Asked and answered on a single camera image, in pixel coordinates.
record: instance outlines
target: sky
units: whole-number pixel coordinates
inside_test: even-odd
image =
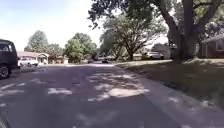
[[[99,45],[102,30],[88,27],[90,8],[91,0],[0,0],[0,38],[13,41],[22,51],[36,30],[61,47],[83,32]]]

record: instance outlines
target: roof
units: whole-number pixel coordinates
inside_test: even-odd
[[[0,42],[1,42],[1,43],[6,43],[6,44],[13,44],[12,41],[4,40],[4,39],[0,39]]]
[[[36,53],[36,52],[17,51],[17,56],[18,56],[18,57],[22,57],[22,56],[38,57],[39,55],[45,55],[45,56],[49,57],[49,55],[46,54],[46,53]]]
[[[221,40],[221,39],[224,39],[224,34],[220,34],[220,35],[208,38],[206,40],[203,40],[202,43],[208,43],[208,42],[217,41],[217,40]]]

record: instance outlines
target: white car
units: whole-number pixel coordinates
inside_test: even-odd
[[[23,66],[28,66],[28,67],[32,67],[32,66],[38,66],[38,61],[36,59],[32,59],[32,58],[21,58],[18,61],[18,66],[23,67]]]
[[[159,52],[148,52],[147,56],[149,59],[164,59],[163,54],[159,53]]]

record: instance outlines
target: lawn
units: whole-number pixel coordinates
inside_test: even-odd
[[[199,100],[210,100],[224,108],[224,60],[196,59],[184,63],[148,61],[119,64],[119,67],[141,74],[180,90]]]

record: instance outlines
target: car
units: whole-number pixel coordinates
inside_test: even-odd
[[[93,60],[88,60],[88,64],[93,63],[93,62],[94,62]]]
[[[19,61],[18,61],[18,65],[20,67],[23,67],[23,66],[27,66],[27,67],[35,66],[35,67],[37,67],[38,66],[38,61],[36,59],[33,59],[33,58],[20,58]]]
[[[163,54],[159,53],[159,52],[148,52],[147,53],[147,57],[151,60],[154,60],[154,59],[161,59],[163,60],[164,59],[164,56]]]
[[[0,39],[0,79],[10,77],[12,70],[17,70],[19,68],[17,51],[14,43]]]
[[[109,63],[109,61],[108,61],[107,59],[104,59],[104,60],[102,61],[102,63]]]

